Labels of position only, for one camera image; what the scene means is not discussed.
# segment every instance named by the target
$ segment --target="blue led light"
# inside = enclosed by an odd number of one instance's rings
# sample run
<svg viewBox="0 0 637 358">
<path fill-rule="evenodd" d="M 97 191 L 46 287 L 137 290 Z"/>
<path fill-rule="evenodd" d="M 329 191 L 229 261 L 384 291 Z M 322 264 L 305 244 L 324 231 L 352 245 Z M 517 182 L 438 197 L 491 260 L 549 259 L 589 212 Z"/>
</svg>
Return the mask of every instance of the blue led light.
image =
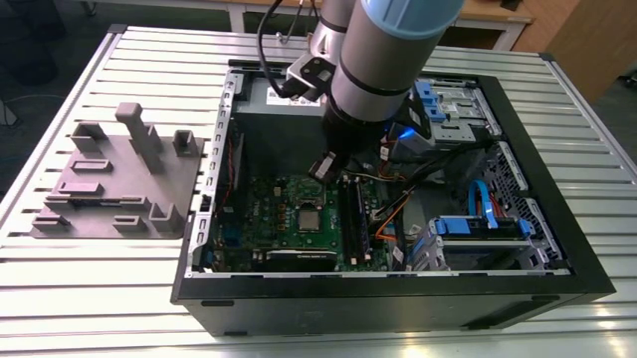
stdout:
<svg viewBox="0 0 637 358">
<path fill-rule="evenodd" d="M 402 135 L 398 137 L 398 139 L 405 139 L 413 136 L 417 133 L 414 128 L 408 128 L 408 130 L 402 133 Z"/>
</svg>

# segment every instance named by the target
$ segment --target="ram slot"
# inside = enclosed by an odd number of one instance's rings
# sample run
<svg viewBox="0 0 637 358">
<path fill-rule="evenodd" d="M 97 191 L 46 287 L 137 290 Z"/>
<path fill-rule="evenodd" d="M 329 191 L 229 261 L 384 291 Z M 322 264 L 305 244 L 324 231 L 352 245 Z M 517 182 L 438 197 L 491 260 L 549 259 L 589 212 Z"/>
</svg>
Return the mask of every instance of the ram slot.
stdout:
<svg viewBox="0 0 637 358">
<path fill-rule="evenodd" d="M 357 265 L 370 260 L 366 206 L 358 179 L 344 178 L 338 183 L 338 211 L 345 259 Z"/>
</svg>

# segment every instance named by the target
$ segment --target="green motherboard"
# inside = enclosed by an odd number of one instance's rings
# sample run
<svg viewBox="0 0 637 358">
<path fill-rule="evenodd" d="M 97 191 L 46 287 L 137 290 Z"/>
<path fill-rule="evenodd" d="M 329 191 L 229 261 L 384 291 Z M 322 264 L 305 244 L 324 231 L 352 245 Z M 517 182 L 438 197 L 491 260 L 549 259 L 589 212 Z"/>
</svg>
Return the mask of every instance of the green motherboard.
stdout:
<svg viewBox="0 0 637 358">
<path fill-rule="evenodd" d="M 243 223 L 221 231 L 225 271 L 256 271 L 256 260 L 270 250 L 330 251 L 338 255 L 336 271 L 388 271 L 385 247 L 373 249 L 364 263 L 344 255 L 337 185 L 305 175 L 252 178 Z M 370 214 L 380 207 L 376 183 L 361 180 L 361 191 Z"/>
</svg>

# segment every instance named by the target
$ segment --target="slotted aluminum surface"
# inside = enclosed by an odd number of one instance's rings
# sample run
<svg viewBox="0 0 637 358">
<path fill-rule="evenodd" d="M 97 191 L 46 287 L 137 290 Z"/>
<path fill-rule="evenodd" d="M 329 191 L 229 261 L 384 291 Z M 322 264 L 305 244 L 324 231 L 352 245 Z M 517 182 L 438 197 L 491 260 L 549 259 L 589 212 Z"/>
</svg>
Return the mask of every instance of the slotted aluminum surface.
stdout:
<svg viewBox="0 0 637 358">
<path fill-rule="evenodd" d="M 293 61 L 305 47 L 304 39 L 282 46 L 266 37 L 269 60 Z M 49 357 L 636 356 L 635 164 L 561 70 L 536 54 L 438 48 L 425 69 L 500 78 L 619 290 L 595 304 L 552 311 L 501 332 L 214 338 L 169 302 L 179 241 L 28 237 L 74 150 L 67 136 L 77 124 L 98 121 L 110 134 L 125 134 L 115 106 L 135 101 L 159 135 L 179 128 L 210 136 L 230 59 L 257 59 L 253 35 L 133 27 L 107 35 L 0 206 L 0 352 Z"/>
</svg>

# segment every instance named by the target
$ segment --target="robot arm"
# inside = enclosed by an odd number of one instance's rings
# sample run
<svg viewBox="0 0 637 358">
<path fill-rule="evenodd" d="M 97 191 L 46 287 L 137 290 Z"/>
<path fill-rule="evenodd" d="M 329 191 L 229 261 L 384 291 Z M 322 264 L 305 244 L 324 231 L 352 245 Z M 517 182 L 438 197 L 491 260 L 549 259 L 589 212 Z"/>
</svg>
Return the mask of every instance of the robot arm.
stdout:
<svg viewBox="0 0 637 358">
<path fill-rule="evenodd" d="M 326 93 L 326 156 L 310 170 L 332 181 L 373 147 L 405 109 L 414 81 L 464 0 L 326 0 L 312 54 L 289 72 L 316 100 Z"/>
</svg>

